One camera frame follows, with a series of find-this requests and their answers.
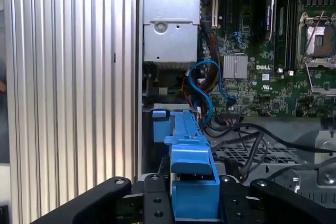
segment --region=expansion slot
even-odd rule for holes
[[[220,0],[219,9],[221,12],[221,19],[219,19],[219,24],[221,26],[223,34],[228,33],[228,13],[229,13],[229,0]]]
[[[239,21],[240,21],[240,8],[241,3],[240,0],[233,0],[232,3],[232,21],[233,21],[233,30],[239,31]]]
[[[218,0],[212,0],[212,27],[218,27]]]

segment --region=red wire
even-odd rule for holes
[[[194,107],[194,106],[192,105],[190,99],[188,98],[187,94],[186,94],[186,93],[184,92],[184,90],[183,90],[183,87],[184,87],[184,80],[185,80],[185,78],[187,78],[187,76],[185,76],[185,77],[183,78],[183,80],[182,80],[182,87],[181,87],[181,89],[182,89],[182,92],[183,92],[184,97],[185,97],[185,99],[187,100],[187,102],[190,104],[191,107]]]

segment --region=blue cable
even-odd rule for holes
[[[196,63],[195,65],[193,65],[189,71],[189,76],[188,76],[188,80],[189,80],[189,83],[190,85],[197,91],[199,92],[202,96],[204,96],[205,100],[207,101],[208,103],[208,107],[209,107],[209,113],[208,115],[206,116],[205,120],[200,123],[201,126],[204,126],[206,125],[208,122],[210,122],[211,120],[211,117],[212,117],[212,113],[214,111],[214,105],[212,103],[212,100],[210,99],[210,97],[207,95],[207,93],[205,93],[202,89],[200,89],[195,83],[194,83],[194,80],[192,78],[192,71],[200,66],[200,65],[203,65],[203,64],[208,64],[208,63],[211,63],[211,64],[214,64],[218,70],[218,87],[219,87],[219,92],[220,94],[222,95],[222,97],[225,99],[225,100],[236,100],[236,98],[232,95],[228,95],[227,93],[225,93],[225,91],[222,89],[222,74],[221,74],[221,70],[217,64],[216,61],[214,60],[203,60],[203,61],[200,61],[198,63]]]

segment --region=motherboard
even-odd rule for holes
[[[336,0],[202,0],[223,60],[215,112],[320,116],[336,98]],[[205,45],[204,58],[209,57]]]

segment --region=screw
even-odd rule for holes
[[[326,173],[324,175],[324,180],[325,182],[328,184],[328,185],[331,185],[331,184],[334,184],[335,183],[335,177],[332,176],[331,174],[329,173]]]
[[[230,181],[230,178],[229,178],[229,177],[226,177],[226,176],[223,176],[223,177],[222,177],[222,181],[224,181],[224,182],[229,182],[229,181]]]
[[[118,185],[121,185],[121,184],[124,184],[124,183],[125,183],[125,180],[122,179],[122,178],[119,178],[119,179],[117,179],[117,180],[115,181],[115,183],[118,184]]]
[[[236,217],[237,217],[238,219],[242,219],[242,218],[243,218],[243,215],[242,215],[240,212],[238,212],[238,213],[236,214]]]
[[[157,176],[157,175],[153,175],[153,176],[151,177],[151,179],[152,179],[152,180],[158,180],[158,179],[159,179],[159,176]]]
[[[259,181],[257,182],[257,184],[258,184],[259,186],[262,186],[262,187],[267,186],[266,182],[261,181],[261,180],[259,180]]]

